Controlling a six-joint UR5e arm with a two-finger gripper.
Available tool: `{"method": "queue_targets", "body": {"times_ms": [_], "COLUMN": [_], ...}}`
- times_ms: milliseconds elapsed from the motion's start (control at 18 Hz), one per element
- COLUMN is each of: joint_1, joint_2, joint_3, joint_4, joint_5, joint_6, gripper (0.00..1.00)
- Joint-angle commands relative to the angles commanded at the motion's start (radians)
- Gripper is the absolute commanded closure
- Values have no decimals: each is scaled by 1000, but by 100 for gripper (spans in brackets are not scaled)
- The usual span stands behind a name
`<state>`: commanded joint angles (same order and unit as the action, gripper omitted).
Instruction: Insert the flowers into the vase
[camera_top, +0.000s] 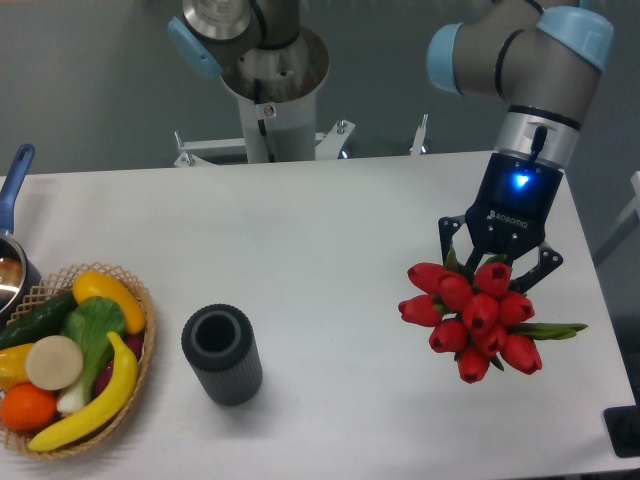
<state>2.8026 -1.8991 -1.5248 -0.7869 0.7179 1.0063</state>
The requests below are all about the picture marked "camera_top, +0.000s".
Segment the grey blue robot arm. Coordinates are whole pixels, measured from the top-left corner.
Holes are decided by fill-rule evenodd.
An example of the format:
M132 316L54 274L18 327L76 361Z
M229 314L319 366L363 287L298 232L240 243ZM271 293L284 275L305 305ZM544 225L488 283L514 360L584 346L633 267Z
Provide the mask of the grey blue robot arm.
M295 1L186 1L167 27L200 75L236 97L252 163L334 158L335 137L316 139L316 95L329 69L321 38L302 26ZM612 24L580 1L500 1L482 20L448 24L432 37L432 84L509 106L474 203L439 222L441 252L466 227L475 269L489 254L537 264L512 281L524 293L561 264L545 223L614 37Z

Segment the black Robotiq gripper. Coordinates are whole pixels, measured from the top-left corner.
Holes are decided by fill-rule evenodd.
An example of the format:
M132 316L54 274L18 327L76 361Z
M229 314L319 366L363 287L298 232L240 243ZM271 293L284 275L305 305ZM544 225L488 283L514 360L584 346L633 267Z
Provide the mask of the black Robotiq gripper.
M563 179L552 167L494 153L476 199L465 215L438 220L443 262L455 250L454 236L465 224L473 244L466 265L476 269L486 255L503 255L511 264L538 247L538 261L510 282L510 290L527 293L563 264L547 242L545 224Z

